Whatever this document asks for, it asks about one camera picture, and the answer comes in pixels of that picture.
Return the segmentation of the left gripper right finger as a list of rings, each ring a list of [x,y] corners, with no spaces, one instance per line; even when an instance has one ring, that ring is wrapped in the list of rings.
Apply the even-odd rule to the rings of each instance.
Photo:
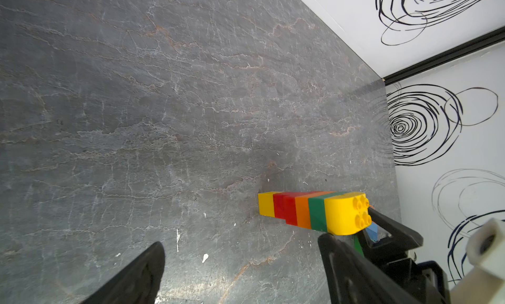
[[[353,247],[325,233],[318,238],[332,303],[418,303]]]

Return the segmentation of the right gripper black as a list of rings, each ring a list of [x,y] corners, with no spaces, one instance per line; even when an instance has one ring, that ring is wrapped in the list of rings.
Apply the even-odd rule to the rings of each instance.
[[[447,275],[435,261],[416,263],[408,252],[423,246],[423,236],[371,207],[372,221],[389,236],[373,242],[365,230],[357,233],[365,258],[390,261],[380,269],[418,303],[451,303]]]

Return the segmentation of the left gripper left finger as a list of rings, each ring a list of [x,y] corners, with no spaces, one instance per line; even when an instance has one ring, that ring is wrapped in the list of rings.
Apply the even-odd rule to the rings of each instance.
[[[165,252],[160,242],[149,246],[84,303],[154,304],[164,273]]]

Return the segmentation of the light blue lego brick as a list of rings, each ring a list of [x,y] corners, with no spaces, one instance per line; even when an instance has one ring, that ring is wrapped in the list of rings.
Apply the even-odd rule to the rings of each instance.
[[[372,222],[372,224],[366,228],[366,233],[372,242],[379,241],[378,232],[379,232],[378,226],[374,222]]]

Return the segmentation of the green tall lego brick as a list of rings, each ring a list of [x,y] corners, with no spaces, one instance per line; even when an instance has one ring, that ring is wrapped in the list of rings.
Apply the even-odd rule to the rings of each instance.
[[[364,256],[364,253],[363,253],[363,250],[362,250],[362,246],[360,244],[360,241],[359,241],[359,238],[357,235],[354,235],[353,236],[353,244],[354,244],[354,249],[355,251],[361,255],[362,257]]]

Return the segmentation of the yellow curved lego brick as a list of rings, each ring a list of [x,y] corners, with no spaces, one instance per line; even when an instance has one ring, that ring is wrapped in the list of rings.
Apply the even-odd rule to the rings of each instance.
[[[336,236],[349,236],[368,228],[372,217],[370,203],[365,193],[349,192],[324,200],[327,232]]]

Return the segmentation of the green lego plate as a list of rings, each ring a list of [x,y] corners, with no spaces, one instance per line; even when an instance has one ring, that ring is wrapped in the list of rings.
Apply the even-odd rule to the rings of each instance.
[[[343,195],[345,193],[346,193],[345,191],[329,192],[317,195],[315,197],[310,197],[308,199],[310,225],[312,230],[327,232],[326,210],[324,200],[327,198]]]

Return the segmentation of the orange long lego brick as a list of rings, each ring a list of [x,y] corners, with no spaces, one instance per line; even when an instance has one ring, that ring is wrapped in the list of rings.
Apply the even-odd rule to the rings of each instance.
[[[297,226],[311,229],[309,198],[330,194],[330,192],[307,192],[295,197]]]

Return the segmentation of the small red lego brick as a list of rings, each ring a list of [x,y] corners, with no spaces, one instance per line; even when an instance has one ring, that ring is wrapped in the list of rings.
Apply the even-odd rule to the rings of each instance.
[[[283,219],[287,224],[297,225],[295,197],[300,192],[280,192],[274,196],[275,215]]]

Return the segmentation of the yellow square lego brick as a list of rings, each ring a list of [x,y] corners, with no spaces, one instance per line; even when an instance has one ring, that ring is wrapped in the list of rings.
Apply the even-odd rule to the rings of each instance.
[[[280,192],[265,192],[258,194],[259,214],[265,217],[276,218],[274,196]]]

